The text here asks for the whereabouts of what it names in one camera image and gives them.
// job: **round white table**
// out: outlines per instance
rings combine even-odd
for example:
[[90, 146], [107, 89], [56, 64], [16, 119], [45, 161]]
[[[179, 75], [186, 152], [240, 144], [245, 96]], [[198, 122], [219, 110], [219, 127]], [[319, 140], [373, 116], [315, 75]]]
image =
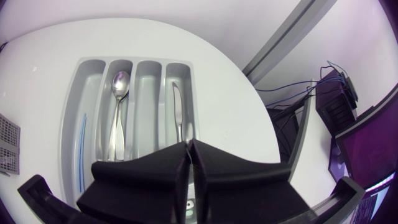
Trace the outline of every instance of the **round white table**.
[[250, 161], [280, 162], [271, 119], [248, 79], [203, 39], [144, 19], [69, 22], [23, 35], [0, 53], [0, 113], [21, 127], [20, 175], [0, 175], [17, 223], [39, 222], [17, 188], [40, 174], [62, 198], [58, 132], [68, 85], [82, 57], [155, 57], [193, 64], [200, 140]]

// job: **wire basket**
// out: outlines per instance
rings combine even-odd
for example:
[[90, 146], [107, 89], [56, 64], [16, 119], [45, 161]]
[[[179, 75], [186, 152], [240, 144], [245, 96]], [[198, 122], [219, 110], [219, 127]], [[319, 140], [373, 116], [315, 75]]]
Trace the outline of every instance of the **wire basket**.
[[0, 114], [0, 171], [19, 174], [20, 127]]

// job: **metal spoon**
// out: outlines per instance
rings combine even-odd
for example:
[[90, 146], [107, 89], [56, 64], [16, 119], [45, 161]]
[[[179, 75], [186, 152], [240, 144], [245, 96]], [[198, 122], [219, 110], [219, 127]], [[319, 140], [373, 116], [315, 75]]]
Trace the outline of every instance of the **metal spoon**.
[[113, 78], [112, 90], [116, 97], [111, 137], [109, 140], [108, 161], [124, 160], [124, 134], [121, 122], [121, 102], [129, 92], [130, 75], [127, 72], [118, 72]]

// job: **butter knife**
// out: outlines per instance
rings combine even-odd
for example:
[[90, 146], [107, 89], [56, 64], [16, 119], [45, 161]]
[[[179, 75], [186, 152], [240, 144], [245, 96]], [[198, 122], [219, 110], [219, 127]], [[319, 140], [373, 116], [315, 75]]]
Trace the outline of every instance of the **butter knife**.
[[177, 142], [182, 141], [182, 100], [178, 86], [173, 82], [174, 91], [174, 118], [177, 129]]

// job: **gray plastic cutlery tray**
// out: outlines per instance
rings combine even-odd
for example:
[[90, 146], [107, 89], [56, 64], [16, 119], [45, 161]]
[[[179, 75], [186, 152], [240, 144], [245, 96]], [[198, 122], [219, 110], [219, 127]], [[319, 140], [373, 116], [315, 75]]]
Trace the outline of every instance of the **gray plastic cutlery tray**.
[[173, 82], [182, 97], [183, 140], [199, 139], [190, 62], [139, 57], [80, 59], [65, 98], [59, 138], [61, 190], [71, 206], [76, 207], [93, 181], [92, 163], [107, 159], [116, 107], [112, 81], [120, 71], [131, 75], [129, 93], [121, 105], [125, 161], [177, 143]]

